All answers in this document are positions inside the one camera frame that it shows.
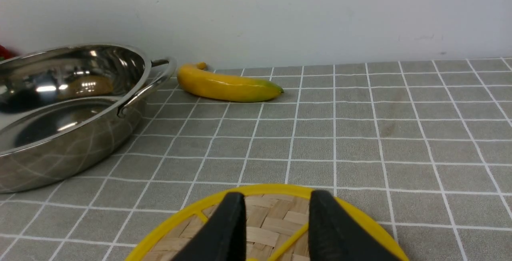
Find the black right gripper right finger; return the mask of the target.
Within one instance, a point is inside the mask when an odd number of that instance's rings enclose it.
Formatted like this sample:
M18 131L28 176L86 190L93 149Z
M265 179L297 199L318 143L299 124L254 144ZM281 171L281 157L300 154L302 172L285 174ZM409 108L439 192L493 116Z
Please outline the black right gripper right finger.
M311 261L399 261L400 246L367 214L329 192L310 195Z

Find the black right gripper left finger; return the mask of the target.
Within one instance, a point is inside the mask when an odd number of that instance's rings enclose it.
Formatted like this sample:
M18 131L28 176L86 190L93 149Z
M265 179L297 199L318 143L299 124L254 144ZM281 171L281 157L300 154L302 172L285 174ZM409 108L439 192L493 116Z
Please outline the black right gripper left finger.
M172 260L245 261L245 196L227 193L206 224Z

